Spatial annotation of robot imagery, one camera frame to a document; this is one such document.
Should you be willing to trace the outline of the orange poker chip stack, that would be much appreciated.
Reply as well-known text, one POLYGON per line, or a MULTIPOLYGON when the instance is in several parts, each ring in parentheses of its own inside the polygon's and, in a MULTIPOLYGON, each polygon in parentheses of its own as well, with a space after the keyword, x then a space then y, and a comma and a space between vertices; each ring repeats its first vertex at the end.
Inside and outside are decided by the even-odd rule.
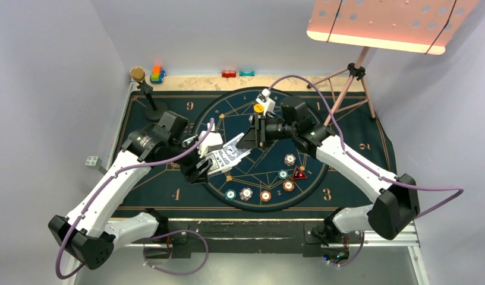
POLYGON ((262 202, 269 202, 272 199, 272 194, 269 191, 261 191, 260 200, 262 202))

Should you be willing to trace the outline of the red dealer button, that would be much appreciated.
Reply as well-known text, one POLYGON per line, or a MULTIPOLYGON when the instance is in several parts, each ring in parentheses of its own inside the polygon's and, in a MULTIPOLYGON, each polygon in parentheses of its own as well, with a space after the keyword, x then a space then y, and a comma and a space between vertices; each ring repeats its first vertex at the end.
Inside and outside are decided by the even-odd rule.
POLYGON ((292 177, 292 180, 294 181, 308 178, 308 176, 304 173, 304 171, 299 166, 295 166, 291 177, 292 177))

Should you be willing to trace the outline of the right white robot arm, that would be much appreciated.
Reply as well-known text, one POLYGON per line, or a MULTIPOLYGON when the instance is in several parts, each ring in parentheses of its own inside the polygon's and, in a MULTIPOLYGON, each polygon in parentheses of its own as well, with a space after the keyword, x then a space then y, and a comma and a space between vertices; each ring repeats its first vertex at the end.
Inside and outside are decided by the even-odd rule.
POLYGON ((415 180, 377 167, 346 146, 339 133, 322 123, 314 124, 301 99, 281 101, 281 116, 274 114, 275 101, 268 89, 256 97, 257 112, 237 143, 238 148, 266 148, 277 140, 290 139, 296 148, 342 174, 370 200, 369 205, 340 207, 324 219, 324 228, 312 235, 324 244, 340 242, 355 231, 372 230, 392 240, 420 213, 415 180))

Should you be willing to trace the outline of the teal poker chip stack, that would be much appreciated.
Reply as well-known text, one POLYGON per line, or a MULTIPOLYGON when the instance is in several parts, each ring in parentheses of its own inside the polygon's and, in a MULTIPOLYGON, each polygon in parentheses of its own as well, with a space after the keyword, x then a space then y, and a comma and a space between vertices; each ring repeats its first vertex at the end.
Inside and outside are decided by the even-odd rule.
POLYGON ((232 201, 237 197, 237 193, 235 190, 229 189, 225 192, 224 197, 227 201, 232 201))

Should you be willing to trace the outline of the yellow big blind button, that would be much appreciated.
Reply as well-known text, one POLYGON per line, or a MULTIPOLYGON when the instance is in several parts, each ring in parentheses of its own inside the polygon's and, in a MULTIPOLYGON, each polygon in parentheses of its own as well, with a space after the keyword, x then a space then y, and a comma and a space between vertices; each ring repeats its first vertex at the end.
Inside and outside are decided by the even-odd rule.
POLYGON ((265 108, 262 104, 260 103, 256 103, 254 106, 253 106, 253 110, 255 113, 259 113, 259 114, 262 114, 264 113, 265 111, 265 108))

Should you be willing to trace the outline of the orange chips seat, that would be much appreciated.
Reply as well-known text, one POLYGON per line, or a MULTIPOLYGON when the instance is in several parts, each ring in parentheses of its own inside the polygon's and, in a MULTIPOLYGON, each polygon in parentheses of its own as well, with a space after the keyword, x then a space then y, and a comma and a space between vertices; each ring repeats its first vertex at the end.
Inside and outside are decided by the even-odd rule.
POLYGON ((295 188, 295 183, 292 180, 285 180, 282 187, 285 192, 292 192, 295 188))

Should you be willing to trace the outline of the pink blue poker chip stack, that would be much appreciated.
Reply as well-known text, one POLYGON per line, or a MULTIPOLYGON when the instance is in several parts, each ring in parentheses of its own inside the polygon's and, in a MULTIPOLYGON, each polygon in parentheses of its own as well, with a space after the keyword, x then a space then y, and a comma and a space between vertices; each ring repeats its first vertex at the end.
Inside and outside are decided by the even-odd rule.
POLYGON ((240 199, 242 201, 248 201, 253 196, 253 191, 251 188, 243 188, 240 191, 240 199))

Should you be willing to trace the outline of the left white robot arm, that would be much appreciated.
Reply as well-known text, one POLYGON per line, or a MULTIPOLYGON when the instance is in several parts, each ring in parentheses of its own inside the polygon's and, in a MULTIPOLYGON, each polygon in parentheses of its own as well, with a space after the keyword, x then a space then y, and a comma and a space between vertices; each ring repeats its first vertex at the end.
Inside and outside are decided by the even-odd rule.
POLYGON ((159 122, 133 131, 92 191, 65 216, 55 215, 48 228, 64 253, 80 267, 95 270, 114 251, 146 240, 159 243, 174 234, 168 218, 147 208, 132 218, 111 223, 110 218, 135 185, 154 167, 178 164, 185 180, 205 182, 215 169, 209 156, 223 146, 211 119, 201 134, 187 135, 185 117, 167 111, 159 122))

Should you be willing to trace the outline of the blue playing card deck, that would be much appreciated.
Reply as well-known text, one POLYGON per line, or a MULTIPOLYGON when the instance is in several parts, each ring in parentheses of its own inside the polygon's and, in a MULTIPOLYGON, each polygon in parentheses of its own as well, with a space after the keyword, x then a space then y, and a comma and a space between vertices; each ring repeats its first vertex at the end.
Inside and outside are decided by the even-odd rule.
POLYGON ((230 146, 209 153, 206 158, 212 165, 207 174, 213 176, 229 171, 241 161, 243 154, 244 152, 230 146))

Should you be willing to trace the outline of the teal chips seat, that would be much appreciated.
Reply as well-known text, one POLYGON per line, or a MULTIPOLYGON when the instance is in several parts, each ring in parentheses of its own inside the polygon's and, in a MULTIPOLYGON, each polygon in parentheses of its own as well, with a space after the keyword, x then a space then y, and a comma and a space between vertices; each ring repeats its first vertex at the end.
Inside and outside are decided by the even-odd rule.
POLYGON ((289 178, 289 173, 282 169, 278 172, 278 177, 282 180, 287 180, 289 178))

